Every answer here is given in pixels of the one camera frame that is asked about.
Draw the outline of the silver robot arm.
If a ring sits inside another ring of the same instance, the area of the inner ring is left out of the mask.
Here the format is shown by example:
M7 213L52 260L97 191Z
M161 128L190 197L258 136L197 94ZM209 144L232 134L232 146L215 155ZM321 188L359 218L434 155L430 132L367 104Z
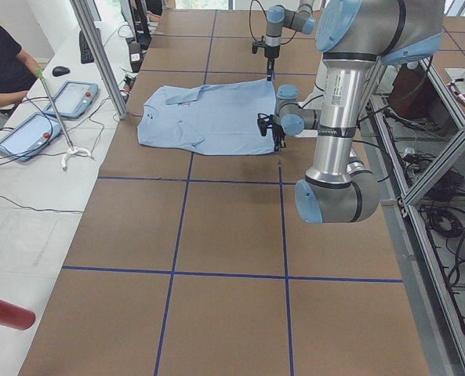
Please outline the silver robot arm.
M310 34L315 27L313 1L300 1L297 10L289 10L283 5L275 5L267 11L266 34L263 39L264 56L267 58L267 80L274 77L275 60L279 57L284 28Z
M331 1L322 12L316 46L327 69L321 116L296 104L296 89L276 95L274 123L294 136L318 126L314 161L296 183L296 207L309 223L360 222L376 210L376 177L352 149L365 79L376 64L433 56L441 44L443 1Z

